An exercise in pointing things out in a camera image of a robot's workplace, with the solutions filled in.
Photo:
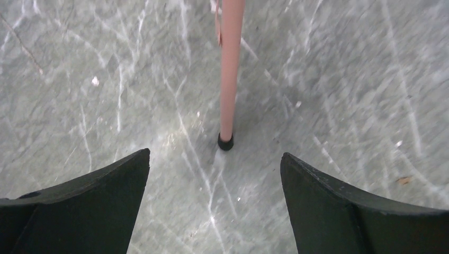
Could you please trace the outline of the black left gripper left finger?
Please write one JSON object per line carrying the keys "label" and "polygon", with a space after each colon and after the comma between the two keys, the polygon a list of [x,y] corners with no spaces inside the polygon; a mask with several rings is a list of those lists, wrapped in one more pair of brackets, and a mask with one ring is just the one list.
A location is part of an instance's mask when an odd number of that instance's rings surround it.
{"label": "black left gripper left finger", "polygon": [[126,253],[150,150],[16,199],[1,199],[1,253]]}

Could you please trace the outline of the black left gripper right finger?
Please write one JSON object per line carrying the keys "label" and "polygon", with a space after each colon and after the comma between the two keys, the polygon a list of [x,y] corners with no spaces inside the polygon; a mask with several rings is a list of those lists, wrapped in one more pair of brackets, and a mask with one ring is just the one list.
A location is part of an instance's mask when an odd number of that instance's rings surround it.
{"label": "black left gripper right finger", "polygon": [[448,211],[354,187],[290,153],[282,187],[299,253],[448,253]]}

